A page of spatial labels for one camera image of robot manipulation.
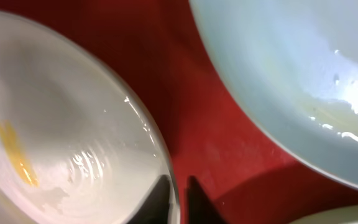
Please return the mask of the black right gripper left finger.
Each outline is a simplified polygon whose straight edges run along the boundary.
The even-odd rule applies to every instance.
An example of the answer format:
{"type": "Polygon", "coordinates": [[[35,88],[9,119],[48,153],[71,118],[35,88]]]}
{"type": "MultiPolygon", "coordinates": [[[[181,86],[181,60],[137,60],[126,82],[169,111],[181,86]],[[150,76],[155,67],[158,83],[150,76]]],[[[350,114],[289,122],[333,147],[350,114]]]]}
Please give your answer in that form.
{"type": "Polygon", "coordinates": [[[170,179],[161,175],[128,224],[171,224],[170,179]]]}

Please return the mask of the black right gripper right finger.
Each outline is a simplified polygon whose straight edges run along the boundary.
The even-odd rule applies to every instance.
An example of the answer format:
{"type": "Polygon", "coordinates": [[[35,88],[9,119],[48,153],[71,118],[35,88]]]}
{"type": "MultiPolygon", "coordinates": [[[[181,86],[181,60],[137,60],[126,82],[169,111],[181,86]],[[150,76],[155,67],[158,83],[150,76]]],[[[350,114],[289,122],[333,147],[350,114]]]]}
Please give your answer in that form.
{"type": "Polygon", "coordinates": [[[226,224],[195,176],[186,188],[187,224],[226,224]]]}

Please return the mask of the white plate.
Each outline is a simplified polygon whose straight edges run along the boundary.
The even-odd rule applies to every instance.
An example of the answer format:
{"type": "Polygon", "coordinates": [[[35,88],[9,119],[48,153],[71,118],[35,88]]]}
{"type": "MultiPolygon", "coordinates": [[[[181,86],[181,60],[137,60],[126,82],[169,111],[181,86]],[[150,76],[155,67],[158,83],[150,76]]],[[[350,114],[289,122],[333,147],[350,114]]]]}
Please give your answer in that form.
{"type": "Polygon", "coordinates": [[[161,175],[152,117],[112,70],[53,30],[0,11],[0,223],[128,223],[161,175]]]}

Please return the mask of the light blue plate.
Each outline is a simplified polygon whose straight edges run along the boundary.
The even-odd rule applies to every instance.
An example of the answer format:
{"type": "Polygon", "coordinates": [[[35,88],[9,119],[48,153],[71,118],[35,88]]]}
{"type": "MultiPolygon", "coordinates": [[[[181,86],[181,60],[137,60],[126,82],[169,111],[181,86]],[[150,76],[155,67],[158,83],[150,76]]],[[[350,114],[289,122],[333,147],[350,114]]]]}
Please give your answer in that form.
{"type": "Polygon", "coordinates": [[[358,189],[358,0],[190,7],[243,112],[299,161],[358,189]]]}

